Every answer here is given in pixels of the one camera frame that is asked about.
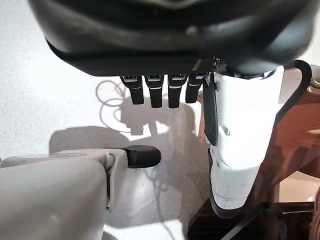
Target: speckled white floor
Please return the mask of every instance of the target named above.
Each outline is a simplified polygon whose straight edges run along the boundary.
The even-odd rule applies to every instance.
[[[309,50],[304,59],[319,65],[319,51]],[[209,195],[208,146],[198,139],[201,104],[168,109],[164,100],[163,108],[152,109],[145,86],[145,104],[133,107],[128,91],[109,81],[120,83],[58,59],[25,0],[0,2],[0,158],[158,147],[160,165],[128,170],[118,206],[106,215],[104,239],[184,239],[191,217]]]

